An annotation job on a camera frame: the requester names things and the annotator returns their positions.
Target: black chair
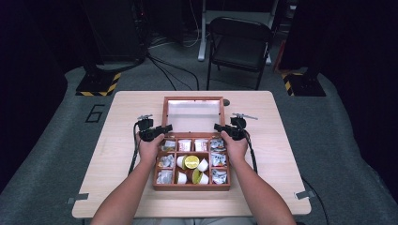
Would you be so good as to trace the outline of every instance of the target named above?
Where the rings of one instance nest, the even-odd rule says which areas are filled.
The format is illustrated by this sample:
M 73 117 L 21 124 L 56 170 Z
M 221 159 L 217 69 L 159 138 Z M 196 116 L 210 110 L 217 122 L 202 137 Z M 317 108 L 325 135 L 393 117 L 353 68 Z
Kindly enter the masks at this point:
M 261 82 L 271 46 L 272 32 L 260 22 L 218 17 L 211 21 L 210 56 L 207 70 L 207 90 L 211 64 L 258 72 L 255 90 Z

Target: yellow-black tape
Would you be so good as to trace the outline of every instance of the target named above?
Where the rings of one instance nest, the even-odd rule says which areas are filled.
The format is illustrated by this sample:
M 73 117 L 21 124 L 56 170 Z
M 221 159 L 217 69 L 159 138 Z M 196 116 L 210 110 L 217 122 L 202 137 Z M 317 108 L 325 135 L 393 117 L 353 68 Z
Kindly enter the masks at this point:
M 302 73 L 289 73 L 289 74 L 302 75 Z M 295 93 L 293 93 L 292 85 L 290 84 L 290 81 L 287 79 L 287 75 L 289 75 L 289 74 L 287 74 L 287 73 L 282 74 L 282 78 L 284 81 L 284 87 L 286 88 L 287 94 L 289 96 L 294 96 Z
M 87 96 L 87 97 L 92 97 L 92 96 L 110 96 L 114 90 L 116 89 L 117 82 L 119 81 L 121 74 L 117 73 L 112 80 L 111 85 L 109 86 L 107 91 L 104 92 L 76 92 L 76 96 Z

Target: chair leg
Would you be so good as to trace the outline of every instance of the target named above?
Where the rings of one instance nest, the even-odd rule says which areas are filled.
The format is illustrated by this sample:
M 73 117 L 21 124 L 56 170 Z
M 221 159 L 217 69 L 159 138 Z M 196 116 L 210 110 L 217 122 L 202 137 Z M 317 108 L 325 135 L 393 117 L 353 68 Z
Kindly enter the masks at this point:
M 263 77 L 263 71 L 264 71 L 264 68 L 262 68 L 260 70 L 260 74 L 258 74 L 257 84 L 255 85 L 255 90 L 258 90 L 258 87 L 260 86 L 261 78 Z
M 208 59 L 206 90 L 208 90 L 208 87 L 210 85 L 210 71 L 211 71 L 211 61 L 210 61 L 210 59 Z

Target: wooden table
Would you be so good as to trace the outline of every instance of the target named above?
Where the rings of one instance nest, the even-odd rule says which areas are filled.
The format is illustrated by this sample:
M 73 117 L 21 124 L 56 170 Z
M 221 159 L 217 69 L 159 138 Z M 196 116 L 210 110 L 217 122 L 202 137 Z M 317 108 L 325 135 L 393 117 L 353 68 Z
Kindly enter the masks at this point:
M 244 113 L 258 120 L 246 119 L 251 133 L 259 175 L 283 197 L 294 215 L 311 212 L 309 200 L 297 199 L 304 191 L 299 170 L 283 128 L 273 95 L 268 91 L 123 91 L 115 99 L 99 136 L 72 214 L 91 218 L 102 201 L 128 175 L 134 151 L 133 126 L 142 114 L 153 114 L 154 126 L 161 124 L 164 97 L 224 97 L 231 104 L 224 108 L 225 124 L 232 113 Z M 246 160 L 252 165 L 250 151 Z M 150 175 L 138 218 L 214 218 L 251 216 L 234 170 L 229 191 L 155 191 Z

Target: speaker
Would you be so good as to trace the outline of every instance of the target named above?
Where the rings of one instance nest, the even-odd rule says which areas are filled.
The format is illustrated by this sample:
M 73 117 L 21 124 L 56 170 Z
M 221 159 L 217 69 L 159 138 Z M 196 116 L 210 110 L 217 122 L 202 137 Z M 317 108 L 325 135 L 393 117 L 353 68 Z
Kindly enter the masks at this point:
M 83 5 L 104 62 L 145 59 L 145 37 L 132 0 L 83 0 Z

